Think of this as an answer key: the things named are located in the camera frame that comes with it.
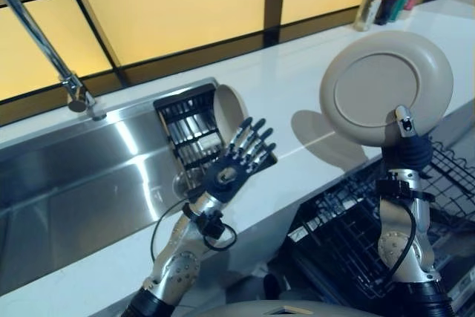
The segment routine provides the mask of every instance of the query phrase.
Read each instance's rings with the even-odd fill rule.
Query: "black dish rack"
[[[215,91],[214,83],[207,83],[154,102],[168,144],[181,170],[174,182],[174,190],[178,196],[188,200],[194,200],[203,193],[203,176],[224,147],[214,117]],[[258,171],[276,162],[277,158],[271,154]]]
[[[436,196],[428,236],[437,247],[449,234],[475,231],[475,168],[441,143],[434,143],[433,149],[425,170],[429,178],[422,181],[424,191]],[[381,160],[352,174],[303,203],[291,225],[287,248],[295,253],[298,267],[323,276],[317,284],[328,302],[381,313],[373,309],[376,300],[383,301],[393,288],[392,283],[381,283],[387,267],[377,250],[381,224],[375,180],[384,175]],[[451,260],[437,249],[436,257],[439,271]]]

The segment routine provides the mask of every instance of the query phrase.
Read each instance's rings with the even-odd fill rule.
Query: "faucet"
[[[87,111],[89,117],[93,120],[105,118],[105,112],[97,108],[97,103],[93,95],[88,91],[79,77],[67,67],[26,7],[24,7],[22,1],[5,0],[5,2],[11,7],[18,20],[27,29],[38,47],[58,71],[59,81],[71,98],[71,100],[68,101],[69,109],[76,113]]]

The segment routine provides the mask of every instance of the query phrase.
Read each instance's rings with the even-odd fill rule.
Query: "dishwasher rack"
[[[475,168],[433,143],[425,175],[424,191],[436,196],[430,208],[430,242],[436,246],[447,234],[475,229]],[[375,180],[384,176],[379,160],[302,203],[288,234],[292,244],[305,245],[307,253],[319,252],[320,257],[313,255],[318,269],[334,273],[337,280],[341,276],[342,286],[350,280],[367,300],[383,298],[393,289],[393,283],[381,282],[387,267],[377,250],[381,224]],[[437,269],[451,259],[439,251],[436,256]]]

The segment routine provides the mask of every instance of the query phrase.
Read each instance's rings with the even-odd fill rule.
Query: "dish rack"
[[[475,229],[475,167],[455,158],[441,143],[433,143],[433,159],[425,174],[428,179],[422,180],[423,190],[436,197],[428,232],[436,248],[449,234]],[[321,252],[316,257],[312,254],[316,269],[334,273],[336,280],[341,276],[342,286],[350,280],[368,306],[370,300],[385,297],[393,288],[393,283],[378,282],[387,267],[377,250],[381,224],[375,180],[384,176],[379,160],[303,203],[288,234],[292,244],[306,246],[307,254]],[[450,259],[436,250],[437,269]]]
[[[200,181],[223,148],[213,113],[215,86],[204,85],[154,103],[181,174],[176,193],[188,199],[202,193]]]

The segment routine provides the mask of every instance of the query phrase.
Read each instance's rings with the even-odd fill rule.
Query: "white countertop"
[[[296,209],[297,201],[338,179],[366,157],[379,155],[378,148],[356,148],[354,157],[330,157],[343,160],[340,167],[329,164],[307,150],[295,136],[292,118],[299,114],[321,112],[318,103],[320,81],[328,64],[351,42],[383,30],[406,30],[421,34],[438,45],[447,56],[454,75],[454,87],[448,113],[474,98],[474,7],[454,0],[438,0],[418,6],[409,19],[384,27],[373,26],[358,33],[351,26],[287,42],[234,59],[207,65],[138,85],[101,97],[105,108],[115,108],[150,93],[175,88],[213,76],[219,83],[231,85],[243,97],[254,118],[264,117],[275,129],[273,141],[277,165],[249,180],[224,212],[225,222],[244,232],[282,209]],[[77,120],[76,115],[60,108],[5,126],[0,147],[10,145],[44,128]],[[326,130],[313,143],[335,138]],[[165,219],[161,234],[169,235],[178,214]],[[74,264],[46,275],[20,289],[0,297],[2,316],[88,316],[137,290],[151,271],[148,252],[152,227],[143,229]],[[165,243],[157,239],[156,251]]]

